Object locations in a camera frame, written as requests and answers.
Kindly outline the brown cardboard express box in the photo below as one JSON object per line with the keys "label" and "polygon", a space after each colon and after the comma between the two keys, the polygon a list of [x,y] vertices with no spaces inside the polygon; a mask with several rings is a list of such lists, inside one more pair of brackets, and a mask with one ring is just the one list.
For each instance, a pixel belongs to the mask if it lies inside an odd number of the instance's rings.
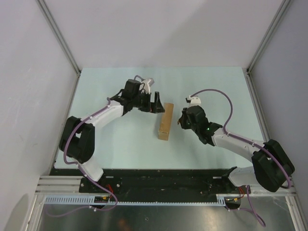
{"label": "brown cardboard express box", "polygon": [[161,117],[161,122],[158,130],[158,139],[168,141],[171,130],[174,104],[165,103],[165,112]]}

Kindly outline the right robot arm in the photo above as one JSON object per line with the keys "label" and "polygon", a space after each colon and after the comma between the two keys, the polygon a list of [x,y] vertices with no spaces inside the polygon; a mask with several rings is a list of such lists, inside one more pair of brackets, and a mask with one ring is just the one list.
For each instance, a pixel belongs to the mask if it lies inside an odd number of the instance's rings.
{"label": "right robot arm", "polygon": [[225,192],[233,193],[244,185],[260,185],[276,192],[285,182],[291,185],[289,178],[295,167],[276,140],[254,141],[226,133],[222,125],[208,121],[200,106],[183,108],[178,123],[182,129],[192,130],[203,144],[229,150],[252,163],[250,167],[232,167],[224,174]]}

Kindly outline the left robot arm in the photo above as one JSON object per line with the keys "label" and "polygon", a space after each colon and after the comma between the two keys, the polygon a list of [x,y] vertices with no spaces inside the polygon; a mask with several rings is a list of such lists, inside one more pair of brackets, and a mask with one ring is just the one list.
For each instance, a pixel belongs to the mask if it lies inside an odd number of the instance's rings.
{"label": "left robot arm", "polygon": [[146,113],[164,113],[159,92],[154,93],[154,101],[151,102],[153,84],[152,78],[135,76],[128,79],[125,87],[116,95],[107,98],[108,103],[104,108],[84,118],[71,116],[67,119],[59,149],[64,153],[64,162],[76,165],[90,179],[89,186],[95,192],[102,192],[106,188],[106,180],[102,178],[103,169],[94,159],[96,132],[133,108]]}

